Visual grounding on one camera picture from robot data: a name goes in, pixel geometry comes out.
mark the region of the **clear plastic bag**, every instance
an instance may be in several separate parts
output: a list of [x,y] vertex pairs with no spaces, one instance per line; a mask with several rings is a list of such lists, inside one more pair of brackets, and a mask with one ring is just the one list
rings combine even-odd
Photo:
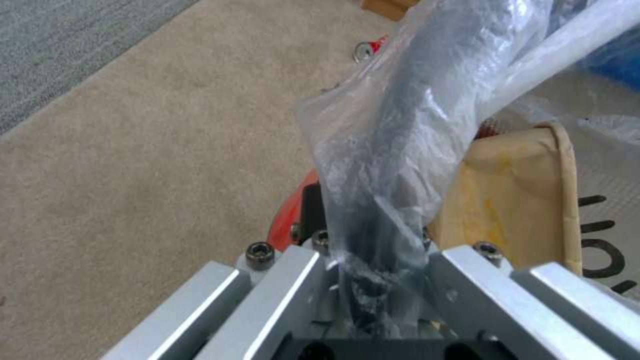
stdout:
[[506,69],[547,32],[547,0],[423,1],[372,61],[297,109],[311,145],[353,334],[410,336],[422,228]]

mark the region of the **carpet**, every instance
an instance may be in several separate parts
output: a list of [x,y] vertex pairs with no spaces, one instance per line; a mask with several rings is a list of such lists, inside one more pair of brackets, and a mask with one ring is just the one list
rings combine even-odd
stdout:
[[0,136],[0,359],[100,357],[264,240],[313,166],[296,102],[392,28],[356,0],[199,0]]
[[0,1],[0,135],[195,1]]

